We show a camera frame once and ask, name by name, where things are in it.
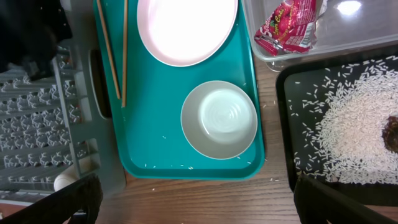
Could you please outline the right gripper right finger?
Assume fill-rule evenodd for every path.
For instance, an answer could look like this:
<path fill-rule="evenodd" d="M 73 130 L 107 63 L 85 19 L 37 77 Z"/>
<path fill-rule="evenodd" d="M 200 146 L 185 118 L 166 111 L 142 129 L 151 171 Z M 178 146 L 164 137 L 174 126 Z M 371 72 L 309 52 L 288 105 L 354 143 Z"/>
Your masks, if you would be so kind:
<path fill-rule="evenodd" d="M 397 224 L 396 221 L 304 174 L 298 177 L 294 203 L 300 221 L 306 224 Z"/>

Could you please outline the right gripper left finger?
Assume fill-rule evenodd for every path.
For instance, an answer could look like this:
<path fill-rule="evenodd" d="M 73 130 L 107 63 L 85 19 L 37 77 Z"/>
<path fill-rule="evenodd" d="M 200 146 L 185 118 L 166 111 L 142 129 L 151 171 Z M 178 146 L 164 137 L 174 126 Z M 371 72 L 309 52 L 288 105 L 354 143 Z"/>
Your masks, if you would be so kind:
<path fill-rule="evenodd" d="M 102 200 L 100 179 L 90 174 L 2 219 L 1 223 L 95 223 Z"/>

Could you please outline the small white cup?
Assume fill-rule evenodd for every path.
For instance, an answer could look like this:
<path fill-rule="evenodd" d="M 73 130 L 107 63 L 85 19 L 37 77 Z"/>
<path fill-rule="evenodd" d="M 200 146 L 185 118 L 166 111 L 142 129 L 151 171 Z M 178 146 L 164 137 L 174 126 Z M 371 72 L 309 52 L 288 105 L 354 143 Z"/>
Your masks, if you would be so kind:
<path fill-rule="evenodd" d="M 53 183 L 54 190 L 59 191 L 62 188 L 78 181 L 79 179 L 80 175 L 77 173 L 75 165 L 71 165 L 63 172 L 61 172 L 58 176 L 56 176 Z"/>

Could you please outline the pile of white rice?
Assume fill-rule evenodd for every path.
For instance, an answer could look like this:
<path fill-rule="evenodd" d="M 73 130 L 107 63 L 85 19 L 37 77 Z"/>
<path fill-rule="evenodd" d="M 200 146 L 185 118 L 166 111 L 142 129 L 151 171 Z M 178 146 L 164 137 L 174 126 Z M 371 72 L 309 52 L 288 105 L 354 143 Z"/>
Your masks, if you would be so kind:
<path fill-rule="evenodd" d="M 343 184 L 397 183 L 397 69 L 381 63 L 334 85 L 317 124 L 322 176 Z"/>

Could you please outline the grey round bowl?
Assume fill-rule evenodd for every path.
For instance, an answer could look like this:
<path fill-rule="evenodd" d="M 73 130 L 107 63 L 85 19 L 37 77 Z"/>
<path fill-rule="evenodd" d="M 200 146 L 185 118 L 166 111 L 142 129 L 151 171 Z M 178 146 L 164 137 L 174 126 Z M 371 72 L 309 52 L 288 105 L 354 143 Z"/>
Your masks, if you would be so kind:
<path fill-rule="evenodd" d="M 189 145 L 216 160 L 232 159 L 247 151 L 259 127 L 248 94 L 221 80 L 202 83 L 187 95 L 180 123 Z"/>

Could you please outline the red snack wrapper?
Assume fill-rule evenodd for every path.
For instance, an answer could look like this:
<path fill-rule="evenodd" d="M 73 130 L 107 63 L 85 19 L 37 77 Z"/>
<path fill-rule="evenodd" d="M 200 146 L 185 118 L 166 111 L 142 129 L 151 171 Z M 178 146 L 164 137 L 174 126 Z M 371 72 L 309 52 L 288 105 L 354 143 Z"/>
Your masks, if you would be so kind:
<path fill-rule="evenodd" d="M 257 30 L 254 41 L 272 56 L 305 54 L 316 42 L 316 22 L 323 2 L 282 1 Z"/>

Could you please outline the large white round plate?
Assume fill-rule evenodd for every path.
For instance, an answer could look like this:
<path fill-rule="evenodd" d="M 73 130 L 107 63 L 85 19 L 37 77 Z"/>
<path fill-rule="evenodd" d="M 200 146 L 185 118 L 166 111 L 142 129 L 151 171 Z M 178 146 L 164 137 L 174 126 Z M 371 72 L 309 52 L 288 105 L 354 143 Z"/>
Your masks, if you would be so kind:
<path fill-rule="evenodd" d="M 227 40 L 238 6 L 238 0 L 139 0 L 139 36 L 158 61 L 173 67 L 196 65 Z"/>

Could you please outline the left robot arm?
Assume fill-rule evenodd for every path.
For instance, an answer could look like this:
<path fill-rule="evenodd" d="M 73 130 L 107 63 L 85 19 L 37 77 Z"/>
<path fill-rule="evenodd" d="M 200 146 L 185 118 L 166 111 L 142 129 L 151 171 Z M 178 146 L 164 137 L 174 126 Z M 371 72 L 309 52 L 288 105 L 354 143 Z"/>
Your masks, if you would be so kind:
<path fill-rule="evenodd" d="M 22 67 L 32 81 L 54 76 L 58 44 L 73 37 L 59 0 L 1 0 L 1 72 Z"/>

